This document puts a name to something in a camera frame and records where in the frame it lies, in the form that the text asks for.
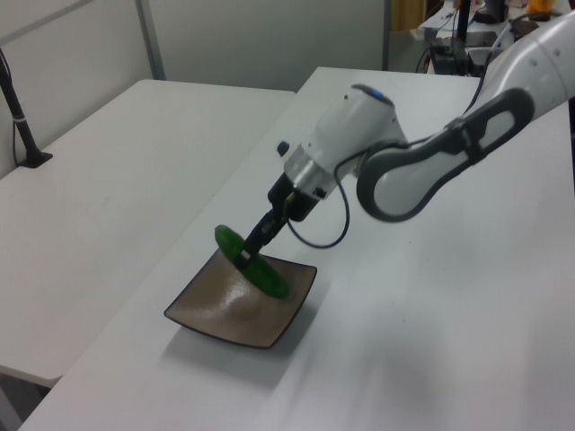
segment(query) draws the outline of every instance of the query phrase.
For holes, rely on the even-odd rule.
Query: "robotic arm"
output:
[[[516,42],[491,65],[471,109],[424,142],[407,142],[381,92],[353,85],[286,161],[268,193],[272,209],[235,264],[245,267],[288,219],[304,220],[349,173],[358,177],[358,199],[370,215],[386,222],[414,217],[449,180],[575,97],[574,41],[575,12]]]

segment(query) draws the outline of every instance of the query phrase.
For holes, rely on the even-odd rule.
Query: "green disc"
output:
[[[216,227],[216,242],[224,256],[235,263],[243,250],[243,238],[221,224]],[[270,296],[285,298],[289,294],[288,282],[260,254],[245,269],[238,270],[250,283]]]

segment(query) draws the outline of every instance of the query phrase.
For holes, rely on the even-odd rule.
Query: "white tabletop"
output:
[[[143,81],[0,181],[0,373],[52,386],[294,97]]]
[[[271,350],[179,327],[164,309],[216,248],[269,209],[295,144],[351,84],[394,100],[408,138],[437,131],[471,78],[318,69],[229,181],[28,419],[22,431],[526,430],[575,423],[575,207],[567,107],[541,117],[402,224],[349,191],[349,235],[313,251],[288,231],[264,249],[318,267]],[[339,234],[337,194],[305,226]]]

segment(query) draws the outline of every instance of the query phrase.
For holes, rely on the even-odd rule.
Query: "square plate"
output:
[[[287,280],[290,289],[286,298],[264,294],[218,249],[164,316],[215,339],[247,347],[272,347],[304,303],[317,268],[264,258]]]

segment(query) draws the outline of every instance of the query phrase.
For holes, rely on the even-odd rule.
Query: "black stand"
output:
[[[43,153],[40,149],[36,146],[34,142],[34,137],[32,136],[32,132],[30,131],[30,127],[28,127],[28,121],[26,121],[26,117],[24,117],[24,113],[22,112],[22,106],[20,106],[20,102],[18,101],[18,97],[16,96],[16,92],[14,91],[14,87],[12,85],[12,77],[8,70],[8,65],[5,63],[4,54],[0,49],[0,87],[2,87],[2,92],[4,93],[4,97],[6,98],[6,102],[8,102],[8,107],[12,112],[13,121],[16,123],[16,127],[18,127],[18,132],[22,137],[22,142],[26,147],[26,160],[21,163],[21,166],[35,169],[42,165],[44,162],[52,158],[52,154]]]

